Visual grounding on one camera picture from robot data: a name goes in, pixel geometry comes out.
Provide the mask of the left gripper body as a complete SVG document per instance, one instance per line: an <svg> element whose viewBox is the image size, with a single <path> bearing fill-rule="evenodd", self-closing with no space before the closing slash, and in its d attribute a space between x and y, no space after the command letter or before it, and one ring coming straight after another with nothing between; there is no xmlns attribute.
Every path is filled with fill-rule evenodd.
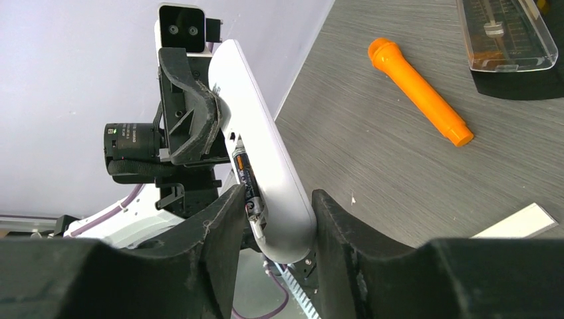
<svg viewBox="0 0 564 319"><path fill-rule="evenodd" d="M203 156L200 161L191 165L174 165L169 161L169 150L164 131L164 115L160 102L159 111L165 142L161 161L169 166L172 172L169 176L156 179L161 194L161 199L157 202L159 209L165 209L181 218L188 218L206 208L218 198L218 188L221 187L222 182L216 178L214 169L217 165L227 164L229 156L224 142L224 134L221 131L221 124L225 116L218 96L217 100L222 115L217 138L213 143L210 154Z"/></svg>

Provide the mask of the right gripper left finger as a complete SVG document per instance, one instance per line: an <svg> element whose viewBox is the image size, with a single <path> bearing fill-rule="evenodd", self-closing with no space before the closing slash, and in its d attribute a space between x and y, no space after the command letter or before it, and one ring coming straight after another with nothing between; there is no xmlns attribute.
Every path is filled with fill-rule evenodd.
<svg viewBox="0 0 564 319"><path fill-rule="evenodd" d="M95 239L2 239L2 318L229 318L244 190L117 249Z"/></svg>

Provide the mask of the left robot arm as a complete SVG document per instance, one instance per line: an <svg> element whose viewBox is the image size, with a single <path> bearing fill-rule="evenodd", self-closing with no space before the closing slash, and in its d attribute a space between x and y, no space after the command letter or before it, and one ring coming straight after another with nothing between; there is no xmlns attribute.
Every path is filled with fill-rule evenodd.
<svg viewBox="0 0 564 319"><path fill-rule="evenodd" d="M99 239L134 249L199 213L219 196L217 165L229 156L218 98L208 82L209 51L158 51L160 102L148 123L109 123L103 133L104 164L132 192L84 219L64 215L54 234Z"/></svg>

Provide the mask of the black battery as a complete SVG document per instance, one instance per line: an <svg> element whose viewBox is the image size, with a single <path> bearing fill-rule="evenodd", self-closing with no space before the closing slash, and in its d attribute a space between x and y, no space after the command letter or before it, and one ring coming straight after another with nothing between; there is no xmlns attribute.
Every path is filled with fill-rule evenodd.
<svg viewBox="0 0 564 319"><path fill-rule="evenodd" d="M243 147L236 147L232 154L237 180L245 188L245 211L250 221L262 220L265 205L248 154Z"/></svg>

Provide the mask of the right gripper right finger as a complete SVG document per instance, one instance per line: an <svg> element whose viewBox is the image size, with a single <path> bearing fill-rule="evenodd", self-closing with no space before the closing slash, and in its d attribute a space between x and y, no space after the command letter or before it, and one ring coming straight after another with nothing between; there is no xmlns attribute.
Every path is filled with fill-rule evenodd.
<svg viewBox="0 0 564 319"><path fill-rule="evenodd" d="M323 318L562 318L561 239L409 247L314 190Z"/></svg>

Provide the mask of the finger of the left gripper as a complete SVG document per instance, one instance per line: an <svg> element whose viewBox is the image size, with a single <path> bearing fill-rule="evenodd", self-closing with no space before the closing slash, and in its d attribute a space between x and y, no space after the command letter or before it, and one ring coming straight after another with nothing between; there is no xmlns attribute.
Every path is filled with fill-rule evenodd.
<svg viewBox="0 0 564 319"><path fill-rule="evenodd" d="M158 51L161 105L169 161L191 165L210 154L219 132L221 110L209 87L209 56L185 49Z"/></svg>

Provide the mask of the white remote control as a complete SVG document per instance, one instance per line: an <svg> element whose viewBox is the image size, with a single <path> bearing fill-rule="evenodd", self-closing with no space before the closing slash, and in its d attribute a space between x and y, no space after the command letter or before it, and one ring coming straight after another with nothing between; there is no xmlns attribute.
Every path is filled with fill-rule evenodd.
<svg viewBox="0 0 564 319"><path fill-rule="evenodd" d="M316 217L236 40L226 40L216 48L208 77L224 112L221 130L233 172L232 154L236 147L243 147L263 198L262 220L250 221L247 217L260 251L276 263L294 263L305 258L315 242Z"/></svg>

